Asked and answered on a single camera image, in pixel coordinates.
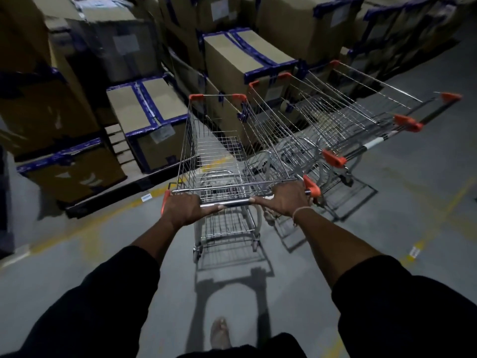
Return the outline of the person's right hand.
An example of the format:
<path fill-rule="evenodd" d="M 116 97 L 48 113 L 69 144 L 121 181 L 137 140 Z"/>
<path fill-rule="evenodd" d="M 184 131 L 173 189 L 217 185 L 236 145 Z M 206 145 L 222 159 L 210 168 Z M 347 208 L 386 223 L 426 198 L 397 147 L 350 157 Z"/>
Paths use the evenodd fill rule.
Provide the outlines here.
<path fill-rule="evenodd" d="M 295 225 L 304 221 L 316 211 L 310 206 L 305 193 L 305 185 L 302 181 L 290 181 L 277 184 L 272 189 L 274 207 L 267 208 L 279 215 L 290 217 Z"/>

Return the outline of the person's left hand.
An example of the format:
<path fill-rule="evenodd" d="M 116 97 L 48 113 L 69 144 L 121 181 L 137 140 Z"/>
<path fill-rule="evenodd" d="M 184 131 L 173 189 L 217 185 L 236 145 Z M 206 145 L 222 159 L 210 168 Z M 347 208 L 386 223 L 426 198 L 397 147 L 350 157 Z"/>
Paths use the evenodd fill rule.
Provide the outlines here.
<path fill-rule="evenodd" d="M 179 230 L 212 215 L 202 214 L 201 207 L 201 199 L 196 194 L 172 194 L 166 199 L 160 221 L 170 224 L 175 230 Z"/>

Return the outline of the metal shopping cart orange corners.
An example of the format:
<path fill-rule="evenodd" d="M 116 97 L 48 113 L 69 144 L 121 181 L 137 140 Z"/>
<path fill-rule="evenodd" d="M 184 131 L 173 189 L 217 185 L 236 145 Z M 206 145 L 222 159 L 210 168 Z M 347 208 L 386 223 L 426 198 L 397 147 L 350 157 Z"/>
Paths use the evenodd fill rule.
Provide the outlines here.
<path fill-rule="evenodd" d="M 306 76 L 299 78 L 290 71 L 259 78 L 254 73 L 252 76 L 245 74 L 247 99 L 255 112 L 258 111 L 258 105 L 264 103 L 270 108 L 277 108 L 285 124 L 294 133 L 306 136 L 318 145 L 312 180 L 320 188 L 322 201 L 315 203 L 328 212 L 334 221 L 345 221 L 377 194 L 376 189 L 355 177 L 354 169 L 366 151 L 388 138 L 376 137 L 365 144 L 348 145 L 338 150 L 323 148 L 316 127 L 302 113 L 316 94 L 304 81 Z"/>
<path fill-rule="evenodd" d="M 194 223 L 193 262 L 212 245 L 249 241 L 260 246 L 263 219 L 273 225 L 279 214 L 250 206 L 249 198 L 272 198 L 277 183 L 301 180 L 313 202 L 322 201 L 312 180 L 318 145 L 294 133 L 281 112 L 266 103 L 255 112 L 243 94 L 191 94 L 177 181 L 173 194 L 193 194 L 202 208 L 224 210 Z"/>
<path fill-rule="evenodd" d="M 327 76 L 308 72 L 304 81 L 316 92 L 302 112 L 316 127 L 323 148 L 338 150 L 401 131 L 418 133 L 462 95 L 435 91 L 426 99 L 399 89 L 338 60 Z"/>

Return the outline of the person's left forearm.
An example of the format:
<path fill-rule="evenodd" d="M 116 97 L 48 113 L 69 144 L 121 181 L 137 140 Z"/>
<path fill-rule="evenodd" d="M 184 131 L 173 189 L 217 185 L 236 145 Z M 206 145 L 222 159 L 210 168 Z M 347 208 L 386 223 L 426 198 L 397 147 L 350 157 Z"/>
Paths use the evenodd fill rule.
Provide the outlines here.
<path fill-rule="evenodd" d="M 136 358 L 168 247 L 198 219 L 164 213 L 50 306 L 18 351 L 0 358 Z"/>

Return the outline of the person's right forearm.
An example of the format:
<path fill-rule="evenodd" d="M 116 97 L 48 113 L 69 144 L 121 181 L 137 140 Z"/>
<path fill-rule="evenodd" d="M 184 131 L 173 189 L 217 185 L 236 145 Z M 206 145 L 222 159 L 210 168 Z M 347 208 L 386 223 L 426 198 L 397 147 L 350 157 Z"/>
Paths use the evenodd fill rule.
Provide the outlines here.
<path fill-rule="evenodd" d="M 298 225 L 331 287 L 350 358 L 477 358 L 477 305 L 318 213 Z"/>

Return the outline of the wooden pallet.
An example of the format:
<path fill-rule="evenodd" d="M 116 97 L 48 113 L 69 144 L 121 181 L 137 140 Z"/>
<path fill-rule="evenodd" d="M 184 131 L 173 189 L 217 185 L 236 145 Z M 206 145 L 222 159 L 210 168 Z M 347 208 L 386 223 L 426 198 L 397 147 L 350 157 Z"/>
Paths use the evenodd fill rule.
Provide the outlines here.
<path fill-rule="evenodd" d="M 127 144 L 124 133 L 118 124 L 108 126 L 105 132 L 112 144 L 120 166 L 126 175 L 126 180 L 107 188 L 98 195 L 89 197 L 74 205 L 64 207 L 65 215 L 69 219 L 81 219 L 110 205 L 116 204 L 140 192 L 146 192 L 161 183 L 176 177 L 179 172 L 179 162 L 159 168 L 155 172 L 144 173 L 140 170 L 133 152 Z"/>

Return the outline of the person's foot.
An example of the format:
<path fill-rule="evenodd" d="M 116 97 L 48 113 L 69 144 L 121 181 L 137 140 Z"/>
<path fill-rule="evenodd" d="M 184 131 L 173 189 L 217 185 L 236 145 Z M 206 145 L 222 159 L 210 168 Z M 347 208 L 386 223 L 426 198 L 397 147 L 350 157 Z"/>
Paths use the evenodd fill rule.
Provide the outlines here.
<path fill-rule="evenodd" d="M 226 319 L 221 316 L 214 320 L 210 329 L 210 345 L 212 350 L 232 348 L 230 332 Z"/>

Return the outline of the stack of taped cardboard boxes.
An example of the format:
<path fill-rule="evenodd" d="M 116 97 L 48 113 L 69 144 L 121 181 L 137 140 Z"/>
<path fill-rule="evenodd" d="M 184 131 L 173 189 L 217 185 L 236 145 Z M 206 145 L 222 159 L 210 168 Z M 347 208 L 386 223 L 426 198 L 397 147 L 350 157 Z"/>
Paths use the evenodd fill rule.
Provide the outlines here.
<path fill-rule="evenodd" d="M 186 91 L 164 71 L 154 3 L 0 0 L 0 146 L 64 208 L 124 180 L 92 101 L 106 99 L 144 173 L 181 162 L 191 94 L 243 94 L 245 74 L 327 76 L 251 28 L 231 28 L 240 0 L 165 0 L 173 21 L 206 21 L 193 41 L 205 71 Z"/>

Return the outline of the person's black trousers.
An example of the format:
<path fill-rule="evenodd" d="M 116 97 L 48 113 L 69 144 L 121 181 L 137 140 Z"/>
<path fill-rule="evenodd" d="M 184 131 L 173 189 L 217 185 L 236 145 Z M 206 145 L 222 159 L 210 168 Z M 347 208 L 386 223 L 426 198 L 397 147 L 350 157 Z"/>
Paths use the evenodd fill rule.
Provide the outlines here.
<path fill-rule="evenodd" d="M 258 348 L 242 345 L 229 349 L 196 351 L 177 358 L 307 358 L 307 355 L 293 335 L 283 332 L 269 338 Z"/>

